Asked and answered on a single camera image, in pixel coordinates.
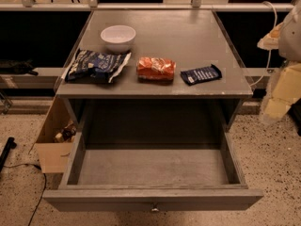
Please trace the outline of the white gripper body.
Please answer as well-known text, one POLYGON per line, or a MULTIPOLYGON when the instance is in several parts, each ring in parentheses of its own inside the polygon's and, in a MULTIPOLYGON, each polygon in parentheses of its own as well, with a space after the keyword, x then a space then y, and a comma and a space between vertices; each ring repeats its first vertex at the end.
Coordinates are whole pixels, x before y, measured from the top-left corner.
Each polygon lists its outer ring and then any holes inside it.
POLYGON ((301 61, 301 4, 296 4, 283 20, 278 52, 290 61, 301 61))

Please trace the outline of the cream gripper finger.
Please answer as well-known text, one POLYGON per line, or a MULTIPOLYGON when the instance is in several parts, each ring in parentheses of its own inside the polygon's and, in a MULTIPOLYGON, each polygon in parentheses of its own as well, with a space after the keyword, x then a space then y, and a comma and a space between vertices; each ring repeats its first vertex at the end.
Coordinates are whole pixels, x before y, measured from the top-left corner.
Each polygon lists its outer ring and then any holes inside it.
POLYGON ((278 48, 278 40, 280 37, 280 29, 283 23, 277 24, 269 33, 257 43, 257 47, 262 50, 276 50, 278 48))
POLYGON ((301 99, 301 63, 289 62, 269 79, 261 102, 260 121, 280 121, 291 106, 301 99))

